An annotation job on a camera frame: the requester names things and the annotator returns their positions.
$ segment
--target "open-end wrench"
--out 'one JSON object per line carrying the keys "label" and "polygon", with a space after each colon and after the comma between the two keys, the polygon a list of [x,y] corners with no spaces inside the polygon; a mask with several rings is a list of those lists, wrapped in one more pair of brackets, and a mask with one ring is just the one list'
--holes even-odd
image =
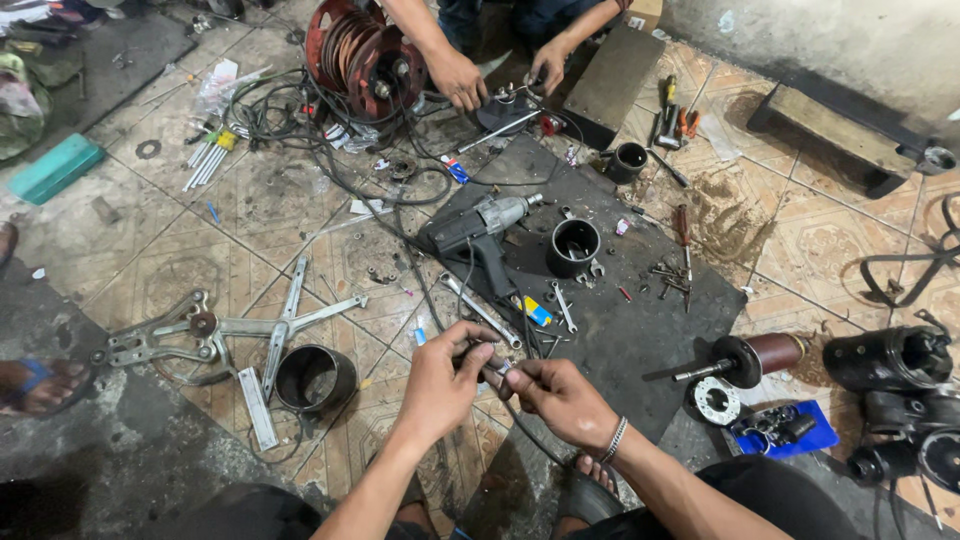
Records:
{"label": "open-end wrench", "polygon": [[564,293],[560,290],[560,284],[557,282],[550,283],[553,286],[553,292],[557,294],[557,301],[560,302],[560,309],[564,311],[564,318],[566,319],[566,331],[570,333],[577,332],[577,325],[573,324],[573,319],[570,317],[570,311],[567,309],[566,302],[564,301]]}
{"label": "open-end wrench", "polygon": [[[447,287],[449,287],[450,290],[452,290],[454,293],[457,294],[457,296],[461,295],[460,285],[457,284],[456,281],[454,281],[452,274],[448,272],[443,272],[440,275],[440,282],[446,285]],[[496,319],[494,319],[493,317],[490,317],[490,315],[486,311],[484,311],[480,306],[478,306],[476,302],[473,302],[469,296],[464,294],[463,298],[464,298],[464,304],[470,306],[470,309],[473,309],[474,311],[477,312],[477,315],[480,315],[481,317],[483,317],[483,320],[487,321],[490,324],[490,326],[493,327],[494,330],[500,332],[500,335],[502,335],[507,339],[507,343],[510,343],[510,346],[512,348],[519,349],[520,347],[523,346],[523,342],[520,341],[520,338],[517,337],[516,334],[511,332],[507,327],[496,322]]]}

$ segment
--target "cloth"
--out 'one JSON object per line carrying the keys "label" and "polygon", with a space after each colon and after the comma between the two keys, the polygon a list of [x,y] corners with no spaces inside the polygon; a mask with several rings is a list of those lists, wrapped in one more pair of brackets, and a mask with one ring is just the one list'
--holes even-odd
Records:
{"label": "cloth", "polygon": [[[586,10],[602,0],[517,0],[511,13],[516,34],[532,47],[562,32]],[[632,0],[616,0],[623,12]],[[483,30],[479,24],[483,0],[438,0],[438,23],[446,39],[458,51],[470,55],[480,46]]]}
{"label": "cloth", "polygon": [[[827,493],[807,475],[762,455],[742,455],[697,473],[795,540],[849,540],[859,535]],[[673,538],[653,513],[640,508],[571,532],[564,540]]]}
{"label": "cloth", "polygon": [[[697,473],[717,491],[743,504],[796,540],[857,538],[850,520],[809,477],[761,455],[742,455]],[[200,540],[307,540],[321,516],[296,495],[266,484],[232,485],[185,515],[163,538]],[[413,523],[394,522],[385,540],[428,540]],[[603,520],[564,540],[672,538],[645,508]]]}

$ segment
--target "small box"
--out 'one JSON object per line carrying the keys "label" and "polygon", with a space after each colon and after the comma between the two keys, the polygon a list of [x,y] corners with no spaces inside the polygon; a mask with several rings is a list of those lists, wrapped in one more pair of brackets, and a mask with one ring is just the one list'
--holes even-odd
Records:
{"label": "small box", "polygon": [[652,34],[660,22],[663,0],[634,0],[623,13],[623,22],[630,28]]}
{"label": "small box", "polygon": [[7,182],[7,189],[20,199],[42,205],[104,158],[104,150],[72,134],[50,149],[39,160]]}

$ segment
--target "concrete wall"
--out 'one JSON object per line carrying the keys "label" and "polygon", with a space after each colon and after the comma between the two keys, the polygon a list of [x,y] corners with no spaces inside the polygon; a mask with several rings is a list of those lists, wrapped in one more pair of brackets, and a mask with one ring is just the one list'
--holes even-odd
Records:
{"label": "concrete wall", "polygon": [[660,28],[774,79],[813,71],[960,150],[960,0],[664,0]]}

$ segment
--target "person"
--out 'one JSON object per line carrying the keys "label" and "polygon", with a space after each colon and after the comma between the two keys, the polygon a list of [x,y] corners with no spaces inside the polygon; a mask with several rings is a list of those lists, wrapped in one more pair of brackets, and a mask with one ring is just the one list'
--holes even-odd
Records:
{"label": "person", "polygon": [[[487,87],[467,55],[480,44],[482,0],[439,0],[439,22],[423,0],[383,0],[387,14],[423,54],[430,78],[459,110],[486,103]],[[542,80],[547,95],[564,79],[566,56],[584,39],[630,6],[631,0],[517,0],[512,26],[532,49],[538,49],[527,83]]]}
{"label": "person", "polygon": [[[498,337],[460,321],[417,348],[393,427],[363,477],[311,540],[437,537],[416,468],[469,413],[478,374],[488,361],[497,362],[492,343]],[[741,456],[691,474],[617,416],[569,360],[521,361],[500,383],[501,398],[514,393],[524,411],[539,415],[554,434],[581,449],[567,471],[553,538],[857,537],[840,507],[812,480],[771,459]],[[646,508],[623,511],[616,474]],[[229,496],[186,517],[169,537],[306,539],[307,525],[320,520],[298,497],[272,486],[229,490]]]}

